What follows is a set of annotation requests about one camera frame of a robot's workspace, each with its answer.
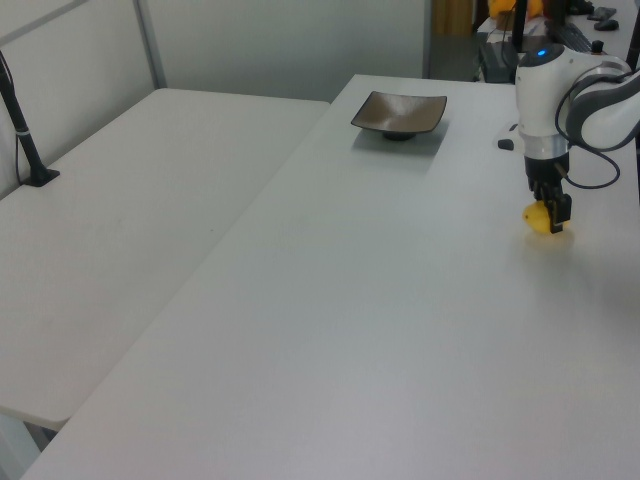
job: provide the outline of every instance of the black cable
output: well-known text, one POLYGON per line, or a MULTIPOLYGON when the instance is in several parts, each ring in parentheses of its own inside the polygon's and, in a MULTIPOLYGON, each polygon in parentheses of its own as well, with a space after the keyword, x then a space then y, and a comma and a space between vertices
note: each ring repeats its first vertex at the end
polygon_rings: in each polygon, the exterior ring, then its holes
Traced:
MULTIPOLYGON (((2 64, 2 68, 5 72, 7 72, 7 76, 9 77, 9 83, 11 83, 11 87, 15 91, 15 85, 13 83, 13 76, 11 75, 11 69, 9 65, 7 65, 7 61, 2 54, 2 50, 0 50, 0 63, 2 64)), ((15 155, 15 163, 16 163, 16 179, 18 180, 18 185, 22 185, 22 180, 20 179, 20 169, 18 167, 18 133, 16 132, 16 155, 15 155)))
POLYGON ((516 3, 514 2, 513 7, 511 7, 511 10, 509 10, 509 13, 507 14, 507 19, 505 20, 504 30, 502 31, 502 44, 500 45, 500 56, 502 57, 502 61, 509 70, 515 70, 515 68, 517 67, 517 65, 511 65, 509 62, 507 62, 507 59, 504 56, 504 43, 507 37, 507 27, 509 26, 509 22, 511 21, 511 14, 515 10, 515 8, 516 3))
POLYGON ((15 90, 15 85, 13 84, 13 76, 11 75, 11 69, 9 69, 9 65, 7 64, 7 61, 4 59, 2 50, 0 50, 0 62, 2 63, 2 68, 4 69, 4 71, 7 72, 7 76, 9 77, 9 82, 11 83, 11 86, 15 90))
POLYGON ((20 179, 20 169, 18 168, 18 134, 16 133, 16 178, 18 179, 18 185, 22 185, 20 179))
MULTIPOLYGON (((598 78, 595 82, 593 82, 592 85, 595 85, 598 82, 604 82, 604 83, 619 83, 622 79, 633 75, 636 72, 629 72, 629 73, 625 73, 616 77, 602 77, 602 78, 598 78)), ((604 153, 596 150, 594 147, 592 147, 591 145, 587 145, 584 142, 581 141, 577 141, 574 140, 572 138, 569 137, 569 135, 564 132, 561 128, 560 128, 560 111, 562 110, 562 107, 564 106, 565 102, 567 101, 567 99, 569 98, 569 96, 573 93, 573 91, 580 86, 580 82, 576 82, 569 90, 567 90, 567 93, 564 94, 564 96, 562 97, 562 100, 560 100, 560 103, 558 104, 558 108, 556 109, 556 117, 555 117, 555 124, 556 124, 556 130, 558 130, 558 133, 560 135, 562 135, 562 137, 569 142, 569 147, 571 147, 571 145, 575 145, 577 147, 582 148, 583 150, 586 150, 587 152, 593 153, 594 155, 597 155, 598 157, 602 158, 603 160, 605 160, 606 162, 608 162, 609 164, 611 164, 611 166, 613 166, 613 168, 616 171, 615 176, 613 177, 612 180, 600 184, 600 185, 581 185, 579 183, 574 182, 573 180, 571 180, 567 174, 567 172, 564 171, 564 169, 559 165, 556 164, 556 169, 558 170, 558 172, 560 173, 560 175, 562 175, 562 178, 564 178, 567 183, 569 183, 569 185, 573 185, 576 188, 581 188, 583 190, 598 190, 601 188, 605 188, 608 187, 610 185, 613 185, 614 183, 616 183, 618 181, 618 179, 620 178, 620 166, 611 158, 609 158, 608 156, 606 156, 604 153)))

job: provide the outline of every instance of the yellow toy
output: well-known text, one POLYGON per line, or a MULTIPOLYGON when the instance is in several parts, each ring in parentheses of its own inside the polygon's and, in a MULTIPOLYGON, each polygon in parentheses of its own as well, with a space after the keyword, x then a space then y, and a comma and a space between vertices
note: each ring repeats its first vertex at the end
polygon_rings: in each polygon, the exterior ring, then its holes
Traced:
MULTIPOLYGON (((532 230, 551 235, 549 210, 547 210, 543 201, 537 201, 525 208, 524 212, 522 212, 522 219, 532 230)), ((563 226, 566 227, 568 224, 569 222, 566 221, 563 223, 563 226)))
MULTIPOLYGON (((489 0, 489 15, 495 20, 501 12, 513 10, 515 4, 515 0, 489 0)), ((529 0, 527 5, 527 16, 529 18, 539 17, 542 15, 542 11, 542 0, 529 0)))

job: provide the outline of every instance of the square bowl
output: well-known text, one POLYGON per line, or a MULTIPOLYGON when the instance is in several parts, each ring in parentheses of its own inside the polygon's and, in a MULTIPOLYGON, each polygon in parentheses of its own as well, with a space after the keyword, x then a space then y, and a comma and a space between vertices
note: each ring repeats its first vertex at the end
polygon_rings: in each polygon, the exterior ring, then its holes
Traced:
POLYGON ((371 92, 351 125, 381 132, 389 140, 408 140, 436 128, 446 106, 447 97, 371 92))

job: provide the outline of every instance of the white table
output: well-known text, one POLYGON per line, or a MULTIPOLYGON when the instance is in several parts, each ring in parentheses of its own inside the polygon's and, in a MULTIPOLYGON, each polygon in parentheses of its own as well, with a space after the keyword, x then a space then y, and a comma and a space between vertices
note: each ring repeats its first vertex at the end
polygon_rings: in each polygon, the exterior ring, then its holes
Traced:
POLYGON ((3 199, 0 413, 59 429, 327 108, 159 90, 3 199))
POLYGON ((510 86, 356 76, 25 480, 637 480, 633 149, 540 237, 491 146, 515 117, 510 86), (372 90, 449 103, 391 143, 349 124, 372 90))

